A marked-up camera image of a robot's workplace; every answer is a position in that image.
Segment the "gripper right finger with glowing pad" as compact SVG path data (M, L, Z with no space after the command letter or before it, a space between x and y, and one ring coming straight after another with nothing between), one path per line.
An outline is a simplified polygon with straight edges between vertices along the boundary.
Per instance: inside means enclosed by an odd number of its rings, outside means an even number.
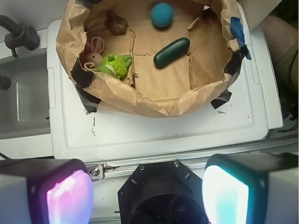
M213 224L299 222L296 154L214 154L202 181L204 208Z

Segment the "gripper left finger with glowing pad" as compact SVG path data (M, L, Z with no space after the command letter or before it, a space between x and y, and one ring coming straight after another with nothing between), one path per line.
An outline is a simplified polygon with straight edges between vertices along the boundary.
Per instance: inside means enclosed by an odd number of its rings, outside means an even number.
M87 224L93 184L78 159L12 159L0 162L2 224Z

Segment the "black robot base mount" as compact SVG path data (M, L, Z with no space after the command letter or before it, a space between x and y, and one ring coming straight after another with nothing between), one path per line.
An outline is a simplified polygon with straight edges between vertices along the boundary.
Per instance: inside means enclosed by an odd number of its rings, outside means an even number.
M118 191L123 224L207 224L202 179L180 161L140 164Z

